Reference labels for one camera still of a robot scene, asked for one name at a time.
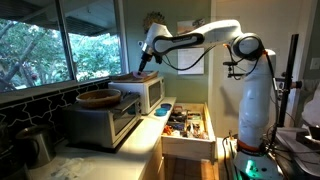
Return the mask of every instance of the toaster oven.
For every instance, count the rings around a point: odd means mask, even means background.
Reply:
[[[116,105],[86,109],[74,104],[62,111],[69,146],[106,152],[115,152],[141,117],[134,93]]]

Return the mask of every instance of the blue object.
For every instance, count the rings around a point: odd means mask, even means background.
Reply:
[[[171,109],[171,107],[172,107],[172,105],[169,104],[169,103],[163,103],[160,106],[161,106],[161,108],[167,109],[167,111],[169,111]]]
[[[167,114],[167,109],[166,108],[158,108],[156,109],[156,116],[165,116]]]

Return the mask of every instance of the floor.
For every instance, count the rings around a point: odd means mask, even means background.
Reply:
[[[194,161],[167,157],[165,164],[167,180],[218,180],[218,163],[209,160]]]

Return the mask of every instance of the drawer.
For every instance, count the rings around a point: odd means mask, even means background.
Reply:
[[[208,138],[187,138],[163,134],[161,136],[162,153],[191,160],[206,159],[214,163],[216,137],[213,132],[207,104],[176,103],[175,106],[181,106],[191,112],[200,112],[202,115],[200,120],[196,118],[196,120],[190,120],[189,122],[195,121],[199,123],[200,129],[207,132]]]

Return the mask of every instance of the oven handle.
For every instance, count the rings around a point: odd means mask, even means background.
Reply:
[[[127,110],[132,104],[136,103],[139,101],[140,95],[138,93],[132,93],[126,95],[126,97],[118,104],[115,106],[111,112],[112,113],[123,113],[125,110]]]

